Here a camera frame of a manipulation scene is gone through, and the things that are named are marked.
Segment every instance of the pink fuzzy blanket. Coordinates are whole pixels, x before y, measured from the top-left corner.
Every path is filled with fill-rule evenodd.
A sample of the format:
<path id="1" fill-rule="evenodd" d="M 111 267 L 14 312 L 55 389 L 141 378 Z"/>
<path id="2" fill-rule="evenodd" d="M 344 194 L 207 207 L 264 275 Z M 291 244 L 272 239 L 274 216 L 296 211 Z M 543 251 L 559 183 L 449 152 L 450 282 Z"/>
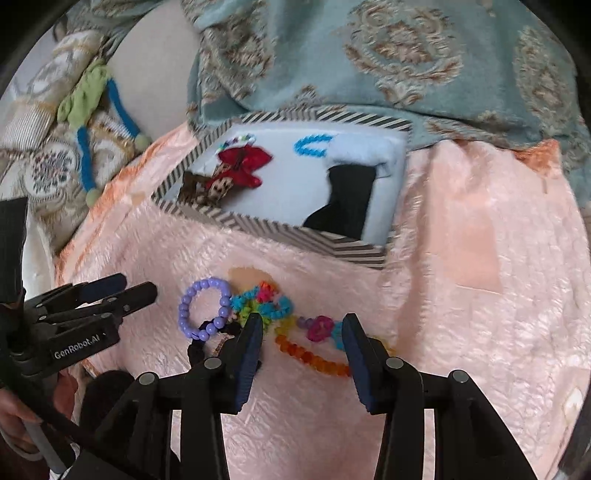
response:
<path id="1" fill-rule="evenodd" d="M 108 186 L 61 256 L 61 283 L 123 272 L 159 288 L 156 305 L 126 319 L 120 344 L 90 358 L 96 371 L 186 371 L 180 296 L 195 279 L 254 266 L 297 314 L 355 312 L 416 368 L 466 370 L 538 477 L 553 476 L 591 367 L 591 264 L 556 145 L 521 155 L 532 168 L 482 142 L 413 152 L 383 271 L 162 213 L 150 194 L 194 145 L 186 127 L 156 142 Z M 213 316 L 213 293 L 194 303 L 196 321 Z M 273 338 L 249 402 L 223 418 L 231 478 L 372 478 L 384 419 L 365 412 L 351 379 L 313 371 Z M 433 478 L 429 421 L 426 431 L 424 477 Z"/>

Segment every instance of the red bow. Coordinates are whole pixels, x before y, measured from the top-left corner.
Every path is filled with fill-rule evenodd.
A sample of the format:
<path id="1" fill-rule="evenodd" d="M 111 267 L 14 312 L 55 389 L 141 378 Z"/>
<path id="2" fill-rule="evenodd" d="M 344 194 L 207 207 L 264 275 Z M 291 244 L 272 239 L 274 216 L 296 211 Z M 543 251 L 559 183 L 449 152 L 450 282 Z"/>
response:
<path id="1" fill-rule="evenodd" d="M 272 155 L 269 155 L 262 148 L 253 147 L 252 145 L 244 145 L 243 147 L 233 147 L 222 150 L 217 154 L 217 157 L 223 164 L 230 167 L 214 178 L 212 178 L 206 185 L 206 188 L 211 187 L 216 180 L 230 177 L 234 185 L 241 187 L 248 187 L 255 189 L 262 185 L 262 180 L 255 177 L 252 172 L 267 165 Z"/>

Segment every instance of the black and white striped border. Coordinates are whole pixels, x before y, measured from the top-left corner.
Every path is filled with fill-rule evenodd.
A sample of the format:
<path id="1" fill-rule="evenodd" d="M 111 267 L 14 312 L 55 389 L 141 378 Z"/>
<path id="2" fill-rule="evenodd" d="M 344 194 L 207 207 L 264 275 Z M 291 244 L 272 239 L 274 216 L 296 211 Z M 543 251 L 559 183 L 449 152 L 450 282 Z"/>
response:
<path id="1" fill-rule="evenodd" d="M 219 225 L 251 235 L 270 238 L 280 243 L 292 245 L 306 251 L 340 258 L 364 267 L 381 270 L 386 261 L 386 247 L 377 247 L 360 240 L 341 235 L 260 219 L 234 212 L 225 212 L 216 207 L 190 206 L 170 200 L 164 196 L 182 177 L 199 156 L 217 141 L 233 124 L 253 124 L 281 121 L 322 121 L 338 122 L 369 127 L 389 128 L 407 131 L 411 134 L 411 122 L 374 113 L 351 112 L 341 108 L 328 107 L 321 110 L 289 109 L 275 112 L 251 112 L 239 118 L 225 121 L 217 128 L 208 131 L 198 145 L 170 172 L 166 179 L 152 194 L 152 200 L 165 213 L 184 215 L 202 223 Z"/>

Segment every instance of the green fabric toy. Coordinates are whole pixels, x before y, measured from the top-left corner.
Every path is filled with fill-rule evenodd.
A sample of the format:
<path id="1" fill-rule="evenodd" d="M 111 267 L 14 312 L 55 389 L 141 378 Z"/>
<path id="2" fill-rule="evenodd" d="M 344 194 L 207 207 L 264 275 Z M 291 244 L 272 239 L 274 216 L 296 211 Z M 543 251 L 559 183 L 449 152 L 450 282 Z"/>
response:
<path id="1" fill-rule="evenodd" d="M 119 99 L 117 85 L 112 78 L 109 67 L 105 65 L 104 59 L 93 61 L 82 74 L 80 81 L 72 93 L 63 99 L 57 110 L 57 120 L 59 122 L 67 121 L 70 124 L 70 128 L 76 131 L 78 144 L 82 150 L 80 177 L 82 186 L 86 191 L 86 204 L 88 207 L 92 207 L 96 203 L 101 192 L 96 187 L 95 180 L 92 176 L 92 159 L 90 157 L 86 125 L 99 106 L 100 98 L 105 89 L 108 91 L 109 99 L 117 110 L 123 125 L 131 137 L 133 137 L 136 150 L 142 152 L 151 143 L 146 135 L 140 133 L 135 122 L 123 108 Z"/>

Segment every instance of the white pillow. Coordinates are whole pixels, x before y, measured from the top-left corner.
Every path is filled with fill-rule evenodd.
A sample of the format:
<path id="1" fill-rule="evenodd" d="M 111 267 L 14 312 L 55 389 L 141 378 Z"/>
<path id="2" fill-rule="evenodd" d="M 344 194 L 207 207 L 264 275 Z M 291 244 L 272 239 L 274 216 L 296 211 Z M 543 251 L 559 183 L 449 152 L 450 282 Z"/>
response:
<path id="1" fill-rule="evenodd" d="M 152 140 L 185 122 L 198 52 L 199 36 L 181 2 L 168 0 L 137 23 L 109 61 L 121 102 Z"/>
<path id="2" fill-rule="evenodd" d="M 22 286 L 25 299 L 54 288 L 55 269 L 47 235 L 35 217 L 27 214 L 27 239 L 22 252 Z"/>

